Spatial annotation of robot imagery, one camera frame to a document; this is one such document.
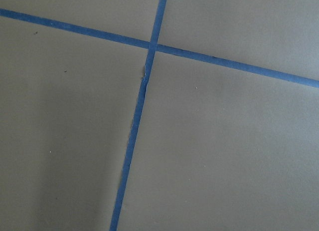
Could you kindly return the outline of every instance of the vertical blue line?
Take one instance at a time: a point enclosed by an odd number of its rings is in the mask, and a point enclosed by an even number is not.
[[[149,44],[148,55],[146,57],[146,62],[145,62],[145,75],[141,82],[138,100],[135,107],[133,124],[132,124],[131,132],[130,132],[128,146],[126,149],[124,164],[122,168],[122,178],[121,178],[120,187],[118,189],[118,193],[116,196],[115,206],[114,206],[111,225],[110,225],[110,231],[116,231],[118,227],[118,223],[119,223],[119,217],[121,213],[126,183],[129,176],[134,146],[135,146],[136,137],[137,137],[138,129],[140,125],[142,110],[143,110],[144,101],[145,101],[146,89],[150,79],[156,46],[157,46],[159,35],[160,35],[160,26],[164,16],[166,1],[167,0],[159,0],[159,4],[158,4],[156,16],[155,16],[151,40]]]

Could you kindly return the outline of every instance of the blue tape strip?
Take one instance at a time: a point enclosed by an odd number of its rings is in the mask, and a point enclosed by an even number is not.
[[[119,222],[119,217],[120,217],[120,213],[121,213],[126,183],[127,183],[128,176],[129,176],[130,165],[131,165],[131,161],[132,161],[132,157],[133,157],[133,151],[134,151],[134,147],[135,147],[136,137],[138,134],[141,115],[142,115],[142,111],[143,111],[147,85],[148,85],[148,82],[150,79],[153,60],[154,60],[155,51],[156,51],[156,46],[157,46],[157,42],[159,39],[160,26],[161,26],[161,22],[162,22],[162,19],[164,16],[166,1],[167,0],[159,0],[158,9],[157,9],[156,16],[155,16],[153,31],[152,31],[152,35],[151,35],[151,41],[150,41],[150,45],[149,45],[149,51],[148,51],[148,55],[146,57],[146,62],[145,62],[145,75],[144,75],[144,78],[141,82],[140,91],[139,91],[139,95],[138,95],[138,101],[137,101],[137,104],[135,107],[133,125],[131,128],[129,142],[128,142],[128,146],[126,149],[126,155],[125,155],[125,160],[124,160],[123,169],[122,169],[122,179],[121,179],[121,184],[120,184],[120,187],[118,189],[118,193],[117,193],[117,197],[116,197],[116,201],[115,201],[115,206],[114,206],[111,225],[110,225],[110,231],[116,231],[117,227],[118,227],[118,222]]]
[[[97,37],[97,38],[101,38],[105,40],[116,41],[116,42],[127,44],[127,45],[134,45],[134,46],[138,46],[138,47],[146,48],[146,49],[149,47],[149,44],[150,44],[148,41],[144,41],[144,40],[139,40],[139,39],[123,36],[123,35],[117,35],[117,34],[105,32],[105,31],[101,31],[101,30],[90,29],[83,26],[73,25],[73,24],[69,24],[69,23],[65,23],[65,22],[61,22],[57,20],[46,19],[46,18],[34,16],[34,15],[28,15],[28,14],[19,13],[19,12],[6,10],[2,8],[0,8],[0,16],[13,18],[17,20],[23,20],[23,21],[31,22],[38,25],[45,25],[48,27],[56,28],[56,29],[67,30],[74,33],[93,36],[93,37]]]
[[[214,56],[209,56],[209,55],[205,55],[205,54],[201,54],[197,52],[182,50],[182,49],[178,49],[178,48],[174,48],[174,47],[170,47],[166,45],[160,45],[160,44],[157,45],[157,51],[319,88],[318,80],[313,80],[313,79],[305,78],[302,76],[287,74],[287,73],[276,71],[276,70],[261,68],[254,65],[248,65],[248,64],[233,61],[233,60],[227,60],[223,58],[218,58]]]

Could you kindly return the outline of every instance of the floor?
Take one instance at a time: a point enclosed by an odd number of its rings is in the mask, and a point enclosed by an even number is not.
[[[317,0],[0,0],[0,230],[319,230]]]

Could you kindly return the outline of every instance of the blue line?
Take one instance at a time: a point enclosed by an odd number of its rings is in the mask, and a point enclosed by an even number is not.
[[[139,39],[123,36],[123,35],[117,35],[117,34],[105,32],[105,31],[101,31],[101,30],[86,28],[83,26],[73,25],[73,24],[69,24],[69,23],[65,23],[65,22],[61,22],[57,20],[46,19],[46,18],[34,16],[34,15],[19,13],[19,12],[6,10],[2,8],[0,8],[0,16],[27,21],[34,24],[38,24],[38,25],[45,25],[48,27],[56,28],[56,29],[67,30],[74,33],[93,36],[93,37],[97,37],[97,38],[101,38],[105,40],[116,41],[116,42],[127,44],[127,45],[134,45],[134,46],[138,46],[138,47],[146,48],[146,49],[149,47],[149,44],[150,44],[148,41],[144,41],[144,40],[139,40]]]
[[[197,52],[192,52],[189,50],[182,50],[182,49],[178,49],[178,48],[174,48],[174,47],[170,47],[166,45],[160,45],[160,44],[157,45],[157,51],[319,88],[318,80],[313,80],[313,79],[305,78],[302,76],[287,74],[287,73],[276,71],[276,70],[261,68],[254,65],[248,65],[248,64],[233,61],[233,60],[227,60],[223,58],[218,58],[214,56],[209,56],[209,55],[205,55],[205,54],[201,54]]]
[[[159,39],[160,26],[161,26],[161,22],[162,22],[162,19],[164,16],[166,1],[167,0],[159,0],[158,9],[157,9],[156,16],[155,16],[149,51],[148,51],[148,55],[147,55],[146,61],[145,61],[145,75],[144,75],[144,78],[141,82],[140,91],[139,91],[139,95],[138,95],[138,101],[137,101],[137,104],[135,107],[133,125],[131,128],[129,142],[128,142],[128,146],[126,149],[126,155],[125,155],[125,160],[124,160],[123,169],[122,169],[122,179],[121,179],[121,184],[120,184],[120,187],[118,189],[117,196],[116,196],[115,206],[114,206],[111,225],[110,225],[110,231],[116,231],[117,227],[118,227],[118,222],[119,222],[119,217],[120,217],[120,213],[121,213],[126,183],[127,183],[128,176],[129,176],[130,165],[131,165],[131,161],[132,161],[132,157],[133,157],[133,151],[134,151],[134,147],[135,147],[136,137],[138,134],[141,115],[142,115],[142,111],[143,111],[147,85],[148,85],[148,82],[150,79],[153,60],[154,60],[155,51],[156,51],[156,46],[157,46],[157,42]]]

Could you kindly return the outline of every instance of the blue tape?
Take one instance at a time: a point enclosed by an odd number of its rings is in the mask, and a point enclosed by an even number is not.
[[[19,13],[19,12],[6,10],[2,8],[0,8],[0,16],[27,21],[30,23],[38,24],[38,25],[45,25],[48,27],[56,28],[56,29],[67,30],[74,33],[93,36],[93,37],[97,37],[97,38],[101,38],[105,40],[116,41],[119,43],[138,46],[138,47],[146,48],[146,49],[149,47],[149,44],[150,44],[148,41],[144,41],[144,40],[139,40],[139,39],[123,36],[123,35],[117,35],[117,34],[105,32],[105,31],[101,31],[101,30],[86,28],[83,26],[73,25],[73,24],[69,24],[69,23],[65,23],[65,22],[61,22],[57,20],[46,19],[46,18],[34,16],[34,15]]]
[[[137,101],[137,104],[135,107],[133,124],[132,124],[132,128],[131,128],[128,146],[126,149],[126,154],[125,154],[125,159],[124,159],[124,164],[123,164],[123,169],[122,169],[122,178],[121,178],[120,187],[118,189],[118,193],[116,196],[115,206],[114,206],[111,225],[110,225],[110,231],[116,231],[117,227],[118,227],[118,222],[119,222],[119,217],[120,217],[120,213],[121,213],[126,183],[127,183],[128,176],[129,176],[130,165],[131,165],[131,161],[132,161],[132,157],[133,157],[133,151],[134,151],[134,147],[135,147],[136,137],[138,134],[141,115],[142,115],[142,111],[143,111],[147,85],[148,85],[148,82],[150,79],[153,60],[154,60],[154,56],[155,56],[155,52],[156,52],[156,46],[157,46],[157,42],[159,39],[160,26],[161,26],[161,22],[162,22],[162,19],[164,16],[166,1],[167,0],[159,0],[158,9],[157,9],[156,16],[155,16],[155,21],[154,21],[152,35],[151,35],[151,41],[150,41],[150,45],[149,45],[149,51],[148,51],[148,55],[146,57],[146,62],[145,62],[145,75],[144,75],[144,78],[141,82],[139,95],[138,95],[138,101]]]
[[[313,80],[313,79],[305,78],[302,76],[287,74],[287,73],[276,71],[276,70],[261,68],[254,65],[248,65],[248,64],[233,61],[233,60],[227,60],[223,58],[218,58],[214,56],[209,56],[209,55],[205,55],[205,54],[201,54],[197,52],[182,50],[182,49],[178,49],[178,48],[174,48],[174,47],[170,47],[166,45],[160,45],[160,44],[157,45],[157,51],[319,88],[318,80]]]

